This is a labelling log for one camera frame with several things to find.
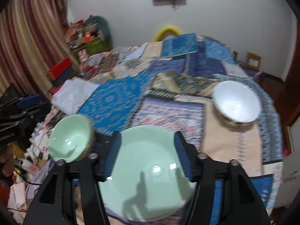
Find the striped brown curtain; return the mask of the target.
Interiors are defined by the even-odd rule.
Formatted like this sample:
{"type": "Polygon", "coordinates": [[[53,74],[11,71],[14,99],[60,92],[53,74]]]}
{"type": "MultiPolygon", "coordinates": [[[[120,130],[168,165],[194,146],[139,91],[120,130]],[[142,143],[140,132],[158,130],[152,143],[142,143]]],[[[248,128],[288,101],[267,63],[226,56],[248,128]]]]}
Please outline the striped brown curtain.
{"type": "Polygon", "coordinates": [[[80,72],[67,28],[67,0],[1,0],[1,93],[14,84],[23,95],[49,98],[46,74],[65,58],[80,72]]]}

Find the white folded cloth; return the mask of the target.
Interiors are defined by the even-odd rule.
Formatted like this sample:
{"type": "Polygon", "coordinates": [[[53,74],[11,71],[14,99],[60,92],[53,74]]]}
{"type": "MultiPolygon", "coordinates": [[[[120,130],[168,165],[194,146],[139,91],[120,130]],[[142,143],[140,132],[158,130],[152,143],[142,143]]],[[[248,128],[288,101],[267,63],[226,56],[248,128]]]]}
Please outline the white folded cloth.
{"type": "Polygon", "coordinates": [[[76,114],[98,87],[96,83],[75,77],[63,84],[51,103],[66,115],[76,114]]]}

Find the white ceramic bowl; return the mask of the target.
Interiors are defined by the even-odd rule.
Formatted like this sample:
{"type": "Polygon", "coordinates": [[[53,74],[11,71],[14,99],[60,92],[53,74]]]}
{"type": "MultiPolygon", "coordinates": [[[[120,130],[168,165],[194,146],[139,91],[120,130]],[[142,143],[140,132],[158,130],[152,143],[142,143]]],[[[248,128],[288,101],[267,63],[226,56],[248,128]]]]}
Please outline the white ceramic bowl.
{"type": "Polygon", "coordinates": [[[258,95],[244,83],[227,80],[216,85],[211,93],[214,113],[228,128],[251,129],[262,113],[258,95]]]}

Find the green storage box clutter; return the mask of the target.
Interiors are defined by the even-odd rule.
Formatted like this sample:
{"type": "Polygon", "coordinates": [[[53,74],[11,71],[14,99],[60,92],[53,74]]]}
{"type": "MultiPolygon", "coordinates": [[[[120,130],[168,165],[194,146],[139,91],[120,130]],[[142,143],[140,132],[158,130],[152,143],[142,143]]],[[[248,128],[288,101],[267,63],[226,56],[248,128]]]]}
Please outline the green storage box clutter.
{"type": "Polygon", "coordinates": [[[94,55],[110,51],[113,47],[108,22],[101,16],[90,16],[85,21],[71,23],[64,38],[76,56],[84,49],[88,55],[94,55]]]}

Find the green ceramic bowl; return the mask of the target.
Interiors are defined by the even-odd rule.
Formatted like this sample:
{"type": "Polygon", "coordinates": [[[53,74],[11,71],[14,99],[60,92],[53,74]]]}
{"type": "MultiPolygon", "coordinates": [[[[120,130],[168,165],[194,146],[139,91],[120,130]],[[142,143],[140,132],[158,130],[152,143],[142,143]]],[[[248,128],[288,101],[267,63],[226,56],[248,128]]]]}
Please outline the green ceramic bowl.
{"type": "Polygon", "coordinates": [[[87,154],[94,140],[93,121],[83,114],[69,115],[52,129],[49,153],[55,161],[78,161],[87,154]]]}

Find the mint green plate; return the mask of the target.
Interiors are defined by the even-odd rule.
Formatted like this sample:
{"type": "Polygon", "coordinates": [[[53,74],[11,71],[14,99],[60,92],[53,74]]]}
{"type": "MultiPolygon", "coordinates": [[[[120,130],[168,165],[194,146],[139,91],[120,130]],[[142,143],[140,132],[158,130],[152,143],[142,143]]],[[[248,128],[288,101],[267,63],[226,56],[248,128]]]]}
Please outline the mint green plate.
{"type": "Polygon", "coordinates": [[[99,184],[107,213],[124,222],[166,218],[190,201],[195,185],[182,170],[175,133],[141,125],[121,132],[114,168],[99,184]]]}

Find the red and navy box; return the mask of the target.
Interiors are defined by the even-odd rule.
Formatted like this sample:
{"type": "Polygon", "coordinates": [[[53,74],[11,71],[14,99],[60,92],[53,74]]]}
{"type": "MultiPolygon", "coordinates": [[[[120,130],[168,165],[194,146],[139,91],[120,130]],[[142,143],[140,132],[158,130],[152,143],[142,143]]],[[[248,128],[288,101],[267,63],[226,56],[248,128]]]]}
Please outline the red and navy box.
{"type": "Polygon", "coordinates": [[[59,87],[75,73],[69,57],[55,64],[47,73],[53,87],[59,87]]]}

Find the patchwork patterned tablecloth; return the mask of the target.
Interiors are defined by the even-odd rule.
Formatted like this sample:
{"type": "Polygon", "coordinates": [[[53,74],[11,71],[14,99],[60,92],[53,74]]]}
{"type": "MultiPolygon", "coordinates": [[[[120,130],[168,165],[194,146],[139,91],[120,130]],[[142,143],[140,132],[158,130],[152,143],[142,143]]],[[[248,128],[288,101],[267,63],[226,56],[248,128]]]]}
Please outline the patchwork patterned tablecloth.
{"type": "Polygon", "coordinates": [[[156,125],[181,131],[198,150],[219,161],[237,158],[272,213],[281,184],[282,133],[280,117],[271,97],[233,60],[229,47],[206,36],[197,37],[197,53],[179,59],[160,59],[157,49],[147,49],[138,66],[126,72],[115,67],[106,85],[151,73],[148,90],[140,93],[138,105],[122,115],[116,127],[125,130],[156,125]],[[252,124],[227,120],[213,108],[213,87],[227,80],[243,83],[258,95],[262,112],[252,124]]]}

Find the cardboard box with label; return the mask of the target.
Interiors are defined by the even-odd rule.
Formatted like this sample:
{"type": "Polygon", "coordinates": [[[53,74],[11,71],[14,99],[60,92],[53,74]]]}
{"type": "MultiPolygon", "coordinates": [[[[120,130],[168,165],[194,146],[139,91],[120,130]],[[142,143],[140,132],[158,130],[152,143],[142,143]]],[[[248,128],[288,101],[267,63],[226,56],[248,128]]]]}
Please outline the cardboard box with label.
{"type": "Polygon", "coordinates": [[[255,53],[247,52],[246,66],[250,69],[259,71],[261,64],[261,57],[255,53]]]}

